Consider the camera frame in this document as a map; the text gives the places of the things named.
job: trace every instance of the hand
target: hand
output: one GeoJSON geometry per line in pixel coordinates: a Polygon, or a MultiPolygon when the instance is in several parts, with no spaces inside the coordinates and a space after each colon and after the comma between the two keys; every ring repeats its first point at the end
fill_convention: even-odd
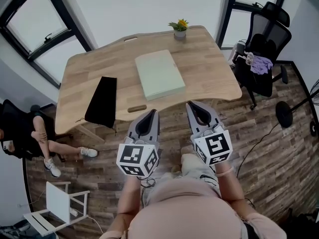
{"type": "Polygon", "coordinates": [[[11,153],[14,153],[15,148],[14,148],[13,142],[10,142],[10,144],[9,144],[9,146],[8,146],[8,151],[10,151],[11,153]]]}
{"type": "Polygon", "coordinates": [[[46,133],[40,133],[40,132],[37,132],[37,131],[33,131],[31,133],[31,136],[38,142],[44,142],[47,140],[47,135],[46,133]]]}

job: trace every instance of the beige shirt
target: beige shirt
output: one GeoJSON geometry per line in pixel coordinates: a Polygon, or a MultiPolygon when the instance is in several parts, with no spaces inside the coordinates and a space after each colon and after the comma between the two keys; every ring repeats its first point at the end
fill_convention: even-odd
{"type": "MultiPolygon", "coordinates": [[[[247,221],[260,238],[286,239],[273,221],[257,213],[247,221]]],[[[109,231],[101,239],[121,238],[109,231]]],[[[149,205],[132,220],[128,239],[240,239],[242,221],[235,211],[203,181],[180,178],[158,185],[149,205]]]]}

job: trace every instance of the wooden floor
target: wooden floor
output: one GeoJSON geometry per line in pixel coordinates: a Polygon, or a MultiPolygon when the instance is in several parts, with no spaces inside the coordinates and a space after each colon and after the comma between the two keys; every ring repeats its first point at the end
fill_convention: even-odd
{"type": "MultiPolygon", "coordinates": [[[[234,152],[232,164],[238,169],[246,153],[277,124],[275,105],[286,101],[293,106],[306,95],[291,66],[286,66],[289,83],[277,81],[271,98],[256,95],[258,106],[250,111],[251,100],[243,88],[241,99],[220,101],[217,111],[229,130],[234,152]]],[[[279,67],[274,68],[274,75],[279,67]]],[[[188,126],[185,104],[171,107],[160,115],[160,148],[162,158],[155,178],[170,171],[180,163],[180,150],[189,146],[191,131],[188,126]]],[[[318,137],[310,135],[309,123],[313,115],[308,103],[294,113],[294,123],[283,129],[277,125],[272,133],[258,144],[245,160],[239,180],[246,197],[251,199],[256,209],[276,222],[282,221],[293,208],[294,214],[313,212],[318,192],[319,156],[318,137]]],[[[112,222],[123,187],[124,175],[116,166],[118,144],[123,142],[129,122],[116,121],[117,133],[104,126],[87,125],[106,140],[100,144],[73,131],[74,139],[64,139],[72,146],[87,146],[99,150],[97,158],[68,160],[56,164],[62,171],[58,181],[71,181],[71,191],[90,190],[88,214],[96,219],[106,231],[112,222]]],[[[43,169],[43,160],[35,158],[27,162],[27,176],[32,200],[38,199],[45,189],[46,181],[57,181],[43,169]]],[[[33,204],[35,210],[45,208],[45,194],[33,204]]],[[[91,219],[85,219],[58,233],[63,238],[98,238],[99,228],[91,219]]]]}

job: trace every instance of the fan base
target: fan base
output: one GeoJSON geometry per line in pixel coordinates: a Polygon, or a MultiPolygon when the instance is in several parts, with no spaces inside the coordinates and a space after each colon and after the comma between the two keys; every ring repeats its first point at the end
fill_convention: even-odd
{"type": "Polygon", "coordinates": [[[310,133],[312,136],[316,136],[317,134],[317,127],[315,122],[310,122],[310,133]]]}
{"type": "Polygon", "coordinates": [[[288,112],[289,105],[286,102],[280,101],[276,104],[276,117],[282,127],[290,127],[293,123],[293,114],[288,112]]]}

